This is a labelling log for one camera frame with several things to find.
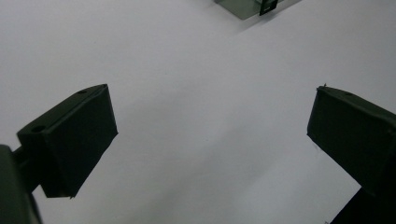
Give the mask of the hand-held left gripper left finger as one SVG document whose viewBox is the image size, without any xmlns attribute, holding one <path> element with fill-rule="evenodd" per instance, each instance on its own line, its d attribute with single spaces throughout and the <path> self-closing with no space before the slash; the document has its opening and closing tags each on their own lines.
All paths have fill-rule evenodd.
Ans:
<svg viewBox="0 0 396 224">
<path fill-rule="evenodd" d="M 106 84 L 78 91 L 34 119 L 17 136 L 17 163 L 28 191 L 74 197 L 118 134 Z"/>
</svg>

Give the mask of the clear plastic compartment box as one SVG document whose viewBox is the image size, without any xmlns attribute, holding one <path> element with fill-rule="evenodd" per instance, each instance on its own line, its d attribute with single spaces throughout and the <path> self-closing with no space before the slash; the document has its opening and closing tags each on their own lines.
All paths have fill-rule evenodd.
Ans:
<svg viewBox="0 0 396 224">
<path fill-rule="evenodd" d="M 276 9 L 284 9 L 301 0 L 214 0 L 235 17 L 244 21 L 254 15 L 265 15 Z"/>
</svg>

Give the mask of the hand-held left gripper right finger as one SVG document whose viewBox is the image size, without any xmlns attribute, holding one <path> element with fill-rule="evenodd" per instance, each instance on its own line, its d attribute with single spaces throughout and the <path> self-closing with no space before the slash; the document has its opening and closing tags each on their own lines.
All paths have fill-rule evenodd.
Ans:
<svg viewBox="0 0 396 224">
<path fill-rule="evenodd" d="M 396 163 L 396 115 L 356 94 L 327 86 L 317 94 L 307 125 L 311 140 L 372 195 Z"/>
</svg>

